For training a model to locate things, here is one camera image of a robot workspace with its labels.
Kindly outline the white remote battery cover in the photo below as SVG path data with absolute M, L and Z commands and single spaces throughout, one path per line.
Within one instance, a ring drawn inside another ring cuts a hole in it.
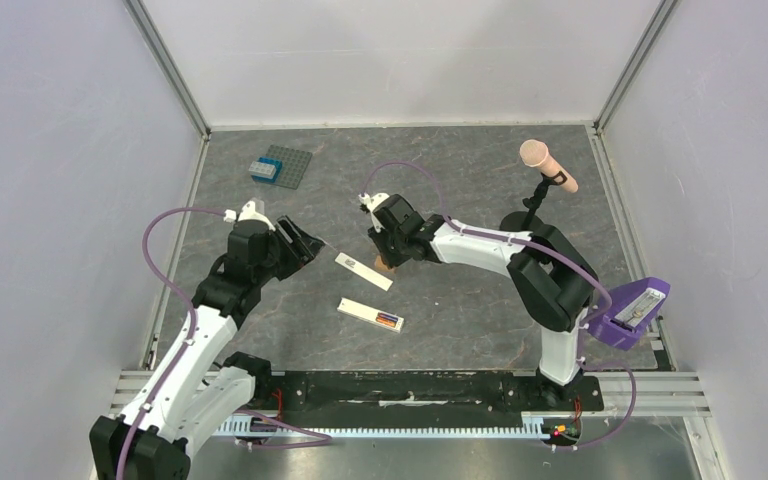
M 376 270 L 343 252 L 337 254 L 335 263 L 383 291 L 388 291 L 393 284 L 393 281 L 383 274 L 378 273 Z

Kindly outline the white remote control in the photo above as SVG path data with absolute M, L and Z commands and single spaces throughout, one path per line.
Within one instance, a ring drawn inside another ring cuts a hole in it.
M 404 324 L 404 318 L 401 317 L 401 316 L 398 316 L 398 315 L 395 315 L 395 314 L 392 314 L 392 313 L 389 313 L 389 312 L 385 312 L 383 310 L 380 310 L 380 309 L 377 309 L 377 308 L 373 308 L 373 307 L 370 307 L 368 305 L 365 305 L 365 304 L 362 304 L 362 303 L 359 303 L 359 302 L 356 302 L 356 301 L 353 301 L 353 300 L 350 300 L 350 299 L 347 299 L 347 298 L 342 298 L 340 300 L 340 302 L 339 302 L 339 304 L 337 306 L 337 311 L 339 313 L 351 316 L 351 317 L 356 318 L 358 320 L 361 320 L 361 321 L 364 321 L 364 322 L 376 325 L 378 327 L 384 328 L 384 329 L 386 329 L 388 331 L 391 331 L 391 332 L 399 333 L 402 330 L 403 324 Z M 378 315 L 379 312 L 385 312 L 386 314 L 399 317 L 400 318 L 399 329 L 397 331 L 390 330 L 388 328 L 385 328 L 385 327 L 383 327 L 381 325 L 376 324 L 375 323 L 375 318 L 376 318 L 376 316 Z

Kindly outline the orange AAA battery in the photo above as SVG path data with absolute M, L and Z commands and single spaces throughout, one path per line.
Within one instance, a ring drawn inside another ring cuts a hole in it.
M 386 314 L 385 312 L 379 312 L 375 318 L 375 321 L 394 329 L 397 329 L 400 325 L 399 317 Z

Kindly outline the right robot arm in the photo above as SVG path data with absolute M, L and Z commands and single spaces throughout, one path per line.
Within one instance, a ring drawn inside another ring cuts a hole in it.
M 528 315 L 541 328 L 537 392 L 551 408 L 578 393 L 579 325 L 591 310 L 595 273 L 559 230 L 535 232 L 477 228 L 435 214 L 423 217 L 398 194 L 362 194 L 368 231 L 389 269 L 409 260 L 474 267 L 499 274 L 514 285 Z

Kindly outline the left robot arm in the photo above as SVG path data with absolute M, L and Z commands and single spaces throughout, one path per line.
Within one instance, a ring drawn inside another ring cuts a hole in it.
M 100 479 L 185 479 L 197 453 L 238 408 L 261 408 L 273 398 L 272 379 L 253 370 L 268 362 L 241 353 L 229 357 L 208 385 L 202 382 L 260 302 L 263 287 L 311 263 L 325 243 L 287 216 L 271 221 L 252 203 L 219 215 L 231 226 L 227 249 L 192 296 L 146 261 L 183 298 L 187 314 L 134 399 L 92 426 L 89 440 Z

